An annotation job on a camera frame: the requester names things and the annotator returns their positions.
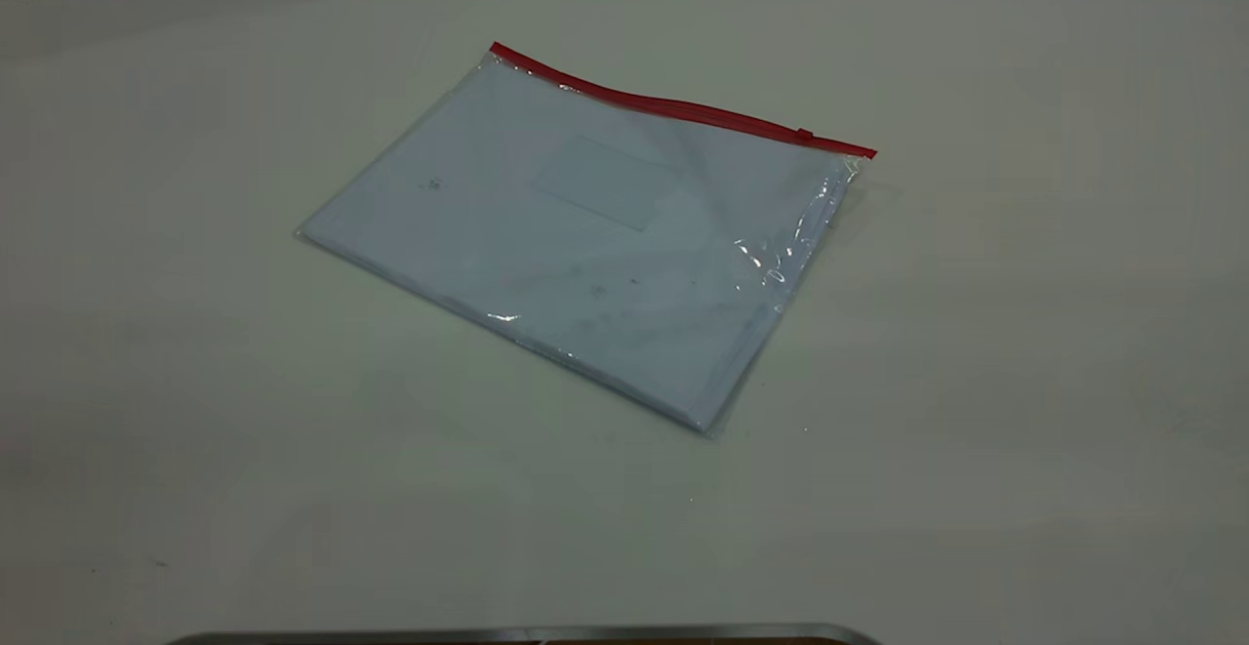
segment table surface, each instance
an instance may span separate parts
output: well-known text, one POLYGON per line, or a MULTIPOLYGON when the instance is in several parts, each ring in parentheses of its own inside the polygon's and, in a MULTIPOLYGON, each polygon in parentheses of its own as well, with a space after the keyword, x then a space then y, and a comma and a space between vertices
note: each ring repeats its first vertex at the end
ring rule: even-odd
POLYGON ((1249 639, 1249 0, 0 0, 0 639, 1249 639), (297 241, 492 40, 881 149, 706 440, 297 241))

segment white table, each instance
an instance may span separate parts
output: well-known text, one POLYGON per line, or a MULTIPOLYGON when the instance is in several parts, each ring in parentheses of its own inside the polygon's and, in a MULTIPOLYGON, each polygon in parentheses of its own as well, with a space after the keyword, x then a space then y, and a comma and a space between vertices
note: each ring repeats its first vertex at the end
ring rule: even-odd
POLYGON ((1249 639, 1249 0, 0 0, 0 640, 1249 639), (501 40, 879 148, 704 440, 294 239, 501 40))

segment red zipper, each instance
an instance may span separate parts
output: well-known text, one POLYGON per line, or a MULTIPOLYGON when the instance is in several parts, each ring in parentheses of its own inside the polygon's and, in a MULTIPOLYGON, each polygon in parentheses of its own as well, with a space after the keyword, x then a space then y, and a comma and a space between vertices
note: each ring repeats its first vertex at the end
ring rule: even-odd
POLYGON ((586 94, 587 96, 593 96, 601 101, 616 104, 617 106, 632 109, 634 111, 687 120, 691 122, 701 122, 703 125, 713 125, 716 128, 726 128, 728 130, 737 130, 739 132, 748 132, 751 135, 758 135, 759 138, 767 138, 768 140, 802 145, 803 148, 816 148, 817 150, 827 150, 829 152, 842 152, 844 155, 854 155, 858 158, 867 158, 869 160, 874 158, 877 152, 871 148, 861 148, 851 145, 849 142, 842 142, 841 140, 831 140, 828 138, 817 138, 816 135, 812 135, 809 130, 793 130, 786 128, 784 125, 757 118, 743 116, 723 109, 713 109, 711 106, 691 104, 689 101, 677 101, 674 99, 657 99, 654 96, 626 94, 624 91, 600 86, 586 81, 585 79, 577 79, 576 76, 565 74, 557 69, 548 68, 543 62, 540 62, 533 58, 527 58, 517 52, 517 50, 512 50, 511 48, 500 45, 498 42, 491 45, 490 50, 495 55, 526 71, 541 76, 547 81, 566 85, 586 94))

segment metal edge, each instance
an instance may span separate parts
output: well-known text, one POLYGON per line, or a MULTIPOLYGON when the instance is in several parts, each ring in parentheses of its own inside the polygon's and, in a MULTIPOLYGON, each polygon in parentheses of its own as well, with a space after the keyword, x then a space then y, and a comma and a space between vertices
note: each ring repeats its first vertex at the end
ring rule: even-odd
POLYGON ((413 642, 516 642, 531 640, 673 640, 721 638, 822 638, 846 645, 881 645, 856 630, 832 624, 752 624, 683 626, 568 626, 498 630, 205 632, 169 645, 398 645, 413 642))

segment plastic pouch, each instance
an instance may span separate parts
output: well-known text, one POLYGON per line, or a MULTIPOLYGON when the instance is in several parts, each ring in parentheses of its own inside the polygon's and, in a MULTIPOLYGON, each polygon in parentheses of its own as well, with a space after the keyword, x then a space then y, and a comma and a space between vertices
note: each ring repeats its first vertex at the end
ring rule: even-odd
POLYGON ((300 235, 706 432, 874 155, 495 44, 300 235))

